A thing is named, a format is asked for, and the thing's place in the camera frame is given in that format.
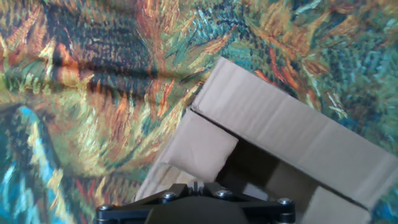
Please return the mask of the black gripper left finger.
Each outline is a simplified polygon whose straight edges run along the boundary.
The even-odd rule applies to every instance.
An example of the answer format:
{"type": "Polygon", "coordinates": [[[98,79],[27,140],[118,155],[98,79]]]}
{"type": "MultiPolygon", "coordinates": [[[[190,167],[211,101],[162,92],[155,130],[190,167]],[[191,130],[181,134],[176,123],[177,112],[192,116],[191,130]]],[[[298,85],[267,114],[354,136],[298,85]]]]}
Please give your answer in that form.
{"type": "Polygon", "coordinates": [[[96,209],[95,223],[117,224],[126,221],[144,223],[146,218],[149,216],[150,211],[157,205],[192,196],[196,189],[196,182],[190,182],[188,184],[173,184],[166,190],[127,205],[101,205],[96,209]]]}

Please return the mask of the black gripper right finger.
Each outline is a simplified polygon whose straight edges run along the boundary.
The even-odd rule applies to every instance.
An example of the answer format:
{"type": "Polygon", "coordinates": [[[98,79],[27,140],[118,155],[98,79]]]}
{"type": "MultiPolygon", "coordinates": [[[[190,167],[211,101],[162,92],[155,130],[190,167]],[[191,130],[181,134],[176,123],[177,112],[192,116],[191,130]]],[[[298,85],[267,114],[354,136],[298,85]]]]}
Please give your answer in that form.
{"type": "Polygon", "coordinates": [[[243,193],[236,193],[217,182],[197,182],[196,196],[213,199],[211,211],[225,214],[236,221],[244,218],[248,223],[295,223],[295,204],[289,198],[276,201],[261,200],[243,193]]]}

